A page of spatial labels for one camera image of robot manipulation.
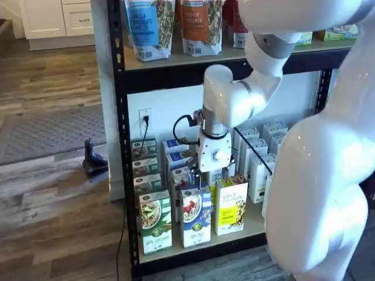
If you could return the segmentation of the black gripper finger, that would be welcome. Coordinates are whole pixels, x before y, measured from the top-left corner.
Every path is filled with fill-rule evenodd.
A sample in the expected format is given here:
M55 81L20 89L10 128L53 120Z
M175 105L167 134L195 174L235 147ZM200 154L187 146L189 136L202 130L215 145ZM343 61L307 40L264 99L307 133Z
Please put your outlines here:
M196 186L199 190L202 186L202 173L199 169L199 165L197 163L197 159L191 159L189 162L189 169L192 174L192 184Z
M232 177L235 175L235 171L236 171L236 162L235 162L234 156L231 156L229 165L224 168L224 176Z

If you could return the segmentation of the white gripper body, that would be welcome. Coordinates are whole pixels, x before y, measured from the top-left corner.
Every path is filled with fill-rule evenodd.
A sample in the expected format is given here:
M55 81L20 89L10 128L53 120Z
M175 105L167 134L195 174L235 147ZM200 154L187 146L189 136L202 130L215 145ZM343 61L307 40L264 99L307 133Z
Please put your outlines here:
M227 167L231 161L231 134L229 131L218 139L199 132L197 164L202 173L211 172Z

